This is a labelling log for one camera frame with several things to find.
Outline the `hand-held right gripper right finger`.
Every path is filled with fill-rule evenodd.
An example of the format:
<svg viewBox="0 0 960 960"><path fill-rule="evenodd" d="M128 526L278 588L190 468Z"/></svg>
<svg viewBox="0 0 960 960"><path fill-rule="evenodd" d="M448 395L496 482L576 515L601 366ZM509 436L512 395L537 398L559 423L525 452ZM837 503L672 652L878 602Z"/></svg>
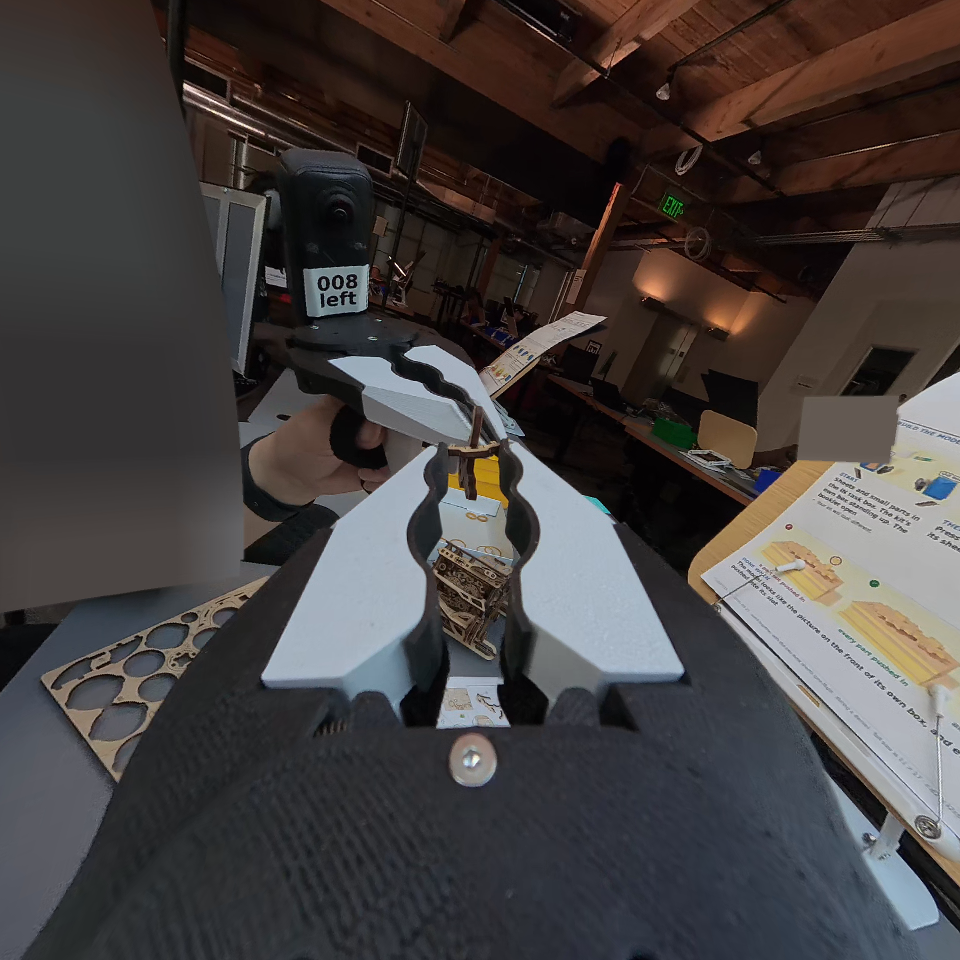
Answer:
<svg viewBox="0 0 960 960"><path fill-rule="evenodd" d="M629 552L642 545L525 446L499 453L515 563L501 646L509 724L634 724L641 697L685 693L686 670Z"/></svg>

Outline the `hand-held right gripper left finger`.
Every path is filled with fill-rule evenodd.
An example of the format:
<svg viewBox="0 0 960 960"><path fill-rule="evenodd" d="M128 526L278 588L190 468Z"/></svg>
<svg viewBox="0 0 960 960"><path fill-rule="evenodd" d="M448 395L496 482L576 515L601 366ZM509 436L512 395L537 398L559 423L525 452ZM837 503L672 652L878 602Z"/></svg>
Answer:
<svg viewBox="0 0 960 960"><path fill-rule="evenodd" d="M448 473L447 447L426 447L333 527L265 688L380 693L407 725L437 726L450 656L429 558Z"/></svg>

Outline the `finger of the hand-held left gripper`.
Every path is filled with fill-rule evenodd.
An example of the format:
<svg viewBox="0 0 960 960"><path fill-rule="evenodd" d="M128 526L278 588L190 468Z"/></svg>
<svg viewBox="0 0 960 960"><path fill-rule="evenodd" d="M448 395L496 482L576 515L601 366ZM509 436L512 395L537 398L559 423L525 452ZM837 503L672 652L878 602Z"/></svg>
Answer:
<svg viewBox="0 0 960 960"><path fill-rule="evenodd" d="M397 372L389 359L344 356L327 365L359 386L361 412L368 421L430 445L461 446L469 441L473 415L414 376Z"/></svg>
<svg viewBox="0 0 960 960"><path fill-rule="evenodd" d="M484 436L489 440L509 438L497 403L490 397L479 373L469 363L440 348L435 343L415 345L409 349L410 371L414 379L429 391L467 407L472 415L474 407L484 411Z"/></svg>

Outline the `small wooden model part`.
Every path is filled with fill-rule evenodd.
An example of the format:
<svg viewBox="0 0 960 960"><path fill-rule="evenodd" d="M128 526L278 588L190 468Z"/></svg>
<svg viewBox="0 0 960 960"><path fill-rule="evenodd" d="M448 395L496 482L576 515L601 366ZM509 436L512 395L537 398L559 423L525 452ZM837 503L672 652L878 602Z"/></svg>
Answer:
<svg viewBox="0 0 960 960"><path fill-rule="evenodd" d="M473 407L471 430L468 442L461 445L450 445L447 449L448 458L458 460L457 476L459 489L468 501L478 498L475 462L489 459L498 453L500 440L482 441L482 432L485 425L484 409L476 405Z"/></svg>

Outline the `wooden mechanical model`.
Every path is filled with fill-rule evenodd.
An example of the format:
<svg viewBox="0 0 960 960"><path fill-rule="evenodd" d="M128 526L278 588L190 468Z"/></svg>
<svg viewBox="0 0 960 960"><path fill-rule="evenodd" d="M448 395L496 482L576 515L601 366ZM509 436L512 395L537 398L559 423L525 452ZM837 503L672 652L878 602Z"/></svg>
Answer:
<svg viewBox="0 0 960 960"><path fill-rule="evenodd" d="M443 539L432 570L444 632L481 659L493 661L498 650L488 632L507 613L510 564L493 554L476 556L460 541Z"/></svg>

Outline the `person's left hand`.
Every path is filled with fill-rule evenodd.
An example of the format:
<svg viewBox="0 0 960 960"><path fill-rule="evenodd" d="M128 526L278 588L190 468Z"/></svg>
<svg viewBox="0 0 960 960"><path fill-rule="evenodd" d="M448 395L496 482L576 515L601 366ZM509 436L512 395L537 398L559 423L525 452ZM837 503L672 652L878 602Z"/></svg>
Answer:
<svg viewBox="0 0 960 960"><path fill-rule="evenodd" d="M357 467L334 454L331 426L344 408L339 399L324 395L258 439L247 458L254 484L278 502L303 506L321 497L373 491L385 483L391 477L387 466Z"/></svg>

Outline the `long instruction sheet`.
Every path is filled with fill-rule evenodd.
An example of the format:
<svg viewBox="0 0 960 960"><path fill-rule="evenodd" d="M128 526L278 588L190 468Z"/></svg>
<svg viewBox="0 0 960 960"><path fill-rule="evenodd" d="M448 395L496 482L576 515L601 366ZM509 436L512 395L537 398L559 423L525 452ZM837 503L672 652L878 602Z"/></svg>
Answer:
<svg viewBox="0 0 960 960"><path fill-rule="evenodd" d="M513 343L480 371L479 377L488 395L497 398L537 366L545 354L602 325L606 318L573 311Z"/></svg>

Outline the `yellow plastic bin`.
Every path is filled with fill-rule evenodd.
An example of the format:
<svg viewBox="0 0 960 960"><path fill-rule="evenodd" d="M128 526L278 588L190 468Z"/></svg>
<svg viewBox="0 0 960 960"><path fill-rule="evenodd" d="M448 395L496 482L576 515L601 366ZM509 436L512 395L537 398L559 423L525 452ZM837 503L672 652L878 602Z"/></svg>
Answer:
<svg viewBox="0 0 960 960"><path fill-rule="evenodd" d="M474 459L470 462L473 463L478 497L496 500L506 508L509 505L509 500L500 487L498 457L493 455L483 459ZM462 490L463 487L459 477L460 459L448 456L448 466L448 487Z"/></svg>

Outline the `black hanging screen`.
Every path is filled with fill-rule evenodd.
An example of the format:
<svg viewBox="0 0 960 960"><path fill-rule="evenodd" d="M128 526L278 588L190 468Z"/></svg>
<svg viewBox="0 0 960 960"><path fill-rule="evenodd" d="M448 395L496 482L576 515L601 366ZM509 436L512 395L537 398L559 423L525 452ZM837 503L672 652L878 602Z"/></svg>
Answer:
<svg viewBox="0 0 960 960"><path fill-rule="evenodd" d="M415 108L413 102L406 101L394 165L408 181L414 182L419 173L427 133L428 126L425 118Z"/></svg>

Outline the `illustrated assembly booklet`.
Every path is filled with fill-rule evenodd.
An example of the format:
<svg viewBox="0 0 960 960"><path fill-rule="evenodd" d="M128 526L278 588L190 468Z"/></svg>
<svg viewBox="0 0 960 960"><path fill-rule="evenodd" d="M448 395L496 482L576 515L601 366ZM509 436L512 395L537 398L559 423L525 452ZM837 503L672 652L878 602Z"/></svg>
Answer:
<svg viewBox="0 0 960 960"><path fill-rule="evenodd" d="M498 677L450 676L442 694L437 730L510 726L498 696Z"/></svg>

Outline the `long wooden desk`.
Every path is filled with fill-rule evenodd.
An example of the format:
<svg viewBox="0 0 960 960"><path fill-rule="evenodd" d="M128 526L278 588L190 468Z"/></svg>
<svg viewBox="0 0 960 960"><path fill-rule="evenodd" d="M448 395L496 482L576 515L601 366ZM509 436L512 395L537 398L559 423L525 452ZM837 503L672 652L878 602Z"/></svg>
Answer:
<svg viewBox="0 0 960 960"><path fill-rule="evenodd" d="M726 497L742 506L753 503L760 494L753 489L752 484L742 478L739 473L730 468L721 471L705 469L698 462L687 456L687 452L675 444L669 443L653 434L653 427L647 421L635 416L620 414L618 411L594 400L586 385L579 384L557 374L549 374L548 382L558 386L589 411L605 416L616 423L630 438L641 443L648 450L654 451L661 458L677 465L686 473L701 480L703 483L720 491Z"/></svg>

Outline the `wooden chair back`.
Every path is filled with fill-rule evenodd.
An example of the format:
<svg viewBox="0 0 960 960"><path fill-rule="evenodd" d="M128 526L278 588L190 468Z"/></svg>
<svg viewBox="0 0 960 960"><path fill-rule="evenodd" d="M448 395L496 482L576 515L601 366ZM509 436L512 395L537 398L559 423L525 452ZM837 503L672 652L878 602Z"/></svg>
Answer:
<svg viewBox="0 0 960 960"><path fill-rule="evenodd" d="M726 459L735 469L750 469L757 450L758 432L740 420L713 410L701 414L697 449Z"/></svg>

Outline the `illustrated instruction sheet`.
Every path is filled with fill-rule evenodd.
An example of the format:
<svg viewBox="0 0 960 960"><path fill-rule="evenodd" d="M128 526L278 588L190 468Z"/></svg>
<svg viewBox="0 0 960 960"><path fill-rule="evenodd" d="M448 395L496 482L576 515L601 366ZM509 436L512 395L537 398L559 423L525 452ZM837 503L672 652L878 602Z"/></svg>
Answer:
<svg viewBox="0 0 960 960"><path fill-rule="evenodd" d="M958 373L901 408L891 453L834 462L702 574L722 609L818 694L936 816L929 687L942 724L942 838L959 830Z"/></svg>

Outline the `laser-cut plywood sheet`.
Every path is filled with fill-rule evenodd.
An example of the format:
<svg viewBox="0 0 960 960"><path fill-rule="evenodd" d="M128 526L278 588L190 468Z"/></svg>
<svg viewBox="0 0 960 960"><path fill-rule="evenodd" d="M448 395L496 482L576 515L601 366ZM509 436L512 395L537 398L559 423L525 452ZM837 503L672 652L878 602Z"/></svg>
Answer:
<svg viewBox="0 0 960 960"><path fill-rule="evenodd" d="M266 582L248 582L41 676L115 782L177 680Z"/></svg>

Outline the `white stand base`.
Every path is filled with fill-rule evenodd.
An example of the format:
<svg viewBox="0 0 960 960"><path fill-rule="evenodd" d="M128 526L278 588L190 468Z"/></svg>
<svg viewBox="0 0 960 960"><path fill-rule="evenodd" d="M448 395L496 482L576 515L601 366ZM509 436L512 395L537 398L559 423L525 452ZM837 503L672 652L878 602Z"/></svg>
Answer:
<svg viewBox="0 0 960 960"><path fill-rule="evenodd" d="M900 821L887 814L874 827L854 807L846 821L860 856L880 889L909 930L922 930L939 922L940 912L927 886L899 854L905 833Z"/></svg>

